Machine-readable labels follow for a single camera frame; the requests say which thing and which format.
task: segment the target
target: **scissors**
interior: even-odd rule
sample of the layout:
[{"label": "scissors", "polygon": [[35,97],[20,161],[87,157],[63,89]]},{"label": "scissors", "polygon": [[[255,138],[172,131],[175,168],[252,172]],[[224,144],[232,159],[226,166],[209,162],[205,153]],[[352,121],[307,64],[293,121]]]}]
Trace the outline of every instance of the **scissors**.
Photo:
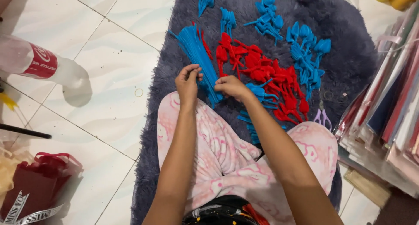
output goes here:
[{"label": "scissors", "polygon": [[314,122],[319,123],[325,127],[326,127],[326,122],[328,122],[328,125],[329,125],[328,129],[329,131],[332,131],[332,122],[329,120],[329,118],[326,115],[326,111],[324,110],[324,103],[323,103],[323,99],[321,98],[321,94],[320,94],[320,104],[317,109],[317,115],[314,118]]}]

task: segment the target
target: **pink pajama pants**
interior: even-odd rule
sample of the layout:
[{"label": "pink pajama pants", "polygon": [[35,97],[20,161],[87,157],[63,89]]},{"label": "pink pajama pants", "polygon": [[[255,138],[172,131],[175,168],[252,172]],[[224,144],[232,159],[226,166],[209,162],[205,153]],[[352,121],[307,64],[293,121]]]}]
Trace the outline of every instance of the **pink pajama pants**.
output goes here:
[{"label": "pink pajama pants", "polygon": [[[179,115],[177,92],[168,94],[158,110],[160,169],[169,150]],[[222,195],[238,195],[251,203],[271,225],[295,224],[281,184],[266,156],[241,140],[214,110],[201,100],[196,107],[198,139],[195,169],[185,213]],[[324,191],[329,194],[337,163],[333,134],[315,122],[301,123],[287,132],[304,154]]]}]

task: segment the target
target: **gray fluffy rug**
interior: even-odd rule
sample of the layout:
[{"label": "gray fluffy rug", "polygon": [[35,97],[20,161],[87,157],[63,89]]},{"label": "gray fluffy rug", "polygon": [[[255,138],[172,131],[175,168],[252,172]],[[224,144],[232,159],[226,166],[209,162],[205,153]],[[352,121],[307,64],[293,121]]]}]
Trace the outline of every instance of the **gray fluffy rug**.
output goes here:
[{"label": "gray fluffy rug", "polygon": [[[207,7],[200,18],[198,14],[198,0],[176,0],[170,19],[169,29],[178,34],[185,26],[195,21],[205,31],[205,40],[215,58],[217,41],[220,40],[220,7],[233,11],[237,21],[237,28],[233,29],[233,38],[244,44],[256,44],[268,58],[278,58],[280,67],[286,68],[293,64],[290,55],[290,45],[285,41],[274,40],[256,32],[253,26],[244,27],[243,24],[254,21],[259,17],[255,2],[260,0],[215,0],[214,8]],[[322,76],[322,87],[328,94],[324,100],[325,110],[332,125],[338,124],[346,107],[368,85],[375,72],[376,51],[371,37],[367,33],[364,20],[359,11],[344,0],[276,0],[276,13],[284,19],[284,27],[280,34],[285,38],[286,30],[296,21],[307,24],[314,35],[320,38],[330,38],[332,48],[320,63],[325,70]],[[165,95],[175,91],[174,79],[178,72],[189,64],[189,59],[177,45],[172,35],[166,35],[164,46],[160,53],[158,66],[154,69],[154,81],[150,87],[148,99],[149,113],[144,131],[141,134],[143,149],[137,165],[136,188],[132,204],[132,224],[140,225],[153,201],[158,175],[159,164],[157,154],[157,111],[160,101]],[[231,71],[230,64],[224,65],[224,72]],[[242,76],[244,83],[249,81]],[[202,93],[199,97],[208,103]],[[314,91],[308,101],[310,111],[309,120],[313,120],[319,104],[318,91]],[[237,119],[238,112],[243,106],[234,100],[225,100],[216,105],[215,111],[223,117],[238,134],[250,142],[250,134],[246,124]],[[290,122],[281,123],[288,129],[293,127]],[[337,171],[334,186],[329,198],[338,207],[341,196],[342,182]]]}]

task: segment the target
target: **red bottle label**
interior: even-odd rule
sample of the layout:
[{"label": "red bottle label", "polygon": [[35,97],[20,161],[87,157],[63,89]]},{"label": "red bottle label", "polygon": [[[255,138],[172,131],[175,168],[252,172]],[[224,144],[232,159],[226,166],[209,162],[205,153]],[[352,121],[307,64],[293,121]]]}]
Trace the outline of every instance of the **red bottle label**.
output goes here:
[{"label": "red bottle label", "polygon": [[47,79],[55,74],[58,67],[57,57],[40,46],[29,44],[34,51],[34,59],[25,72],[20,75],[34,79]]}]

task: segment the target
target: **black stick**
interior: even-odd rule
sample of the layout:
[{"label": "black stick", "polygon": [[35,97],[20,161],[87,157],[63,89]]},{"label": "black stick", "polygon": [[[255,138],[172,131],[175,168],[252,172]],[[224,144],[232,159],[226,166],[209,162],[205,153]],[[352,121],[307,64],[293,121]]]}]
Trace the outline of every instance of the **black stick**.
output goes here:
[{"label": "black stick", "polygon": [[34,137],[41,137],[41,138],[45,138],[45,139],[51,139],[52,136],[49,134],[45,134],[42,132],[37,132],[37,131],[32,131],[32,130],[27,130],[27,129],[23,129],[23,128],[18,128],[15,126],[10,126],[7,124],[0,124],[0,129],[3,130],[7,130],[7,131],[12,131],[12,132],[17,132],[17,133],[22,133],[22,134],[26,134],[26,135],[30,135],[30,136],[34,136]]}]

